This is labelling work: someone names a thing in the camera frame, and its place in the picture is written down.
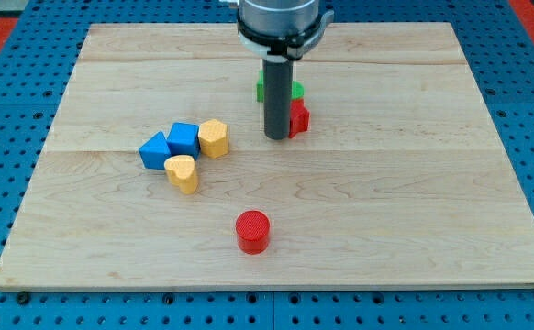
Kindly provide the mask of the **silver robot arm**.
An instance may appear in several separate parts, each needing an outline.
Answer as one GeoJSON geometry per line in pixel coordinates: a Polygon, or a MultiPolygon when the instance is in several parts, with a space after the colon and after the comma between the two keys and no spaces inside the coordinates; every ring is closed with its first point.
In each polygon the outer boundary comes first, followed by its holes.
{"type": "Polygon", "coordinates": [[[334,21],[318,0],[221,0],[237,14],[241,44],[265,61],[299,61],[334,21]]]}

